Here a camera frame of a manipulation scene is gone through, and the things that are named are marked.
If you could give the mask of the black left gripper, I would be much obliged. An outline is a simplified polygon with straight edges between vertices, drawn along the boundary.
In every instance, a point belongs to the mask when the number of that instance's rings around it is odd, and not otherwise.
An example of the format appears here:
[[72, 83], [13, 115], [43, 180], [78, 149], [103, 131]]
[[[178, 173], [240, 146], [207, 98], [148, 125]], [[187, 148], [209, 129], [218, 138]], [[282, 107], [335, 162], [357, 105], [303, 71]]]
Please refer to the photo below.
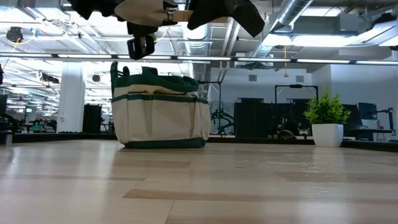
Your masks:
[[133, 60], [140, 60], [155, 50], [154, 33], [157, 27], [144, 26], [127, 22], [127, 32], [133, 38], [127, 41], [129, 57]]

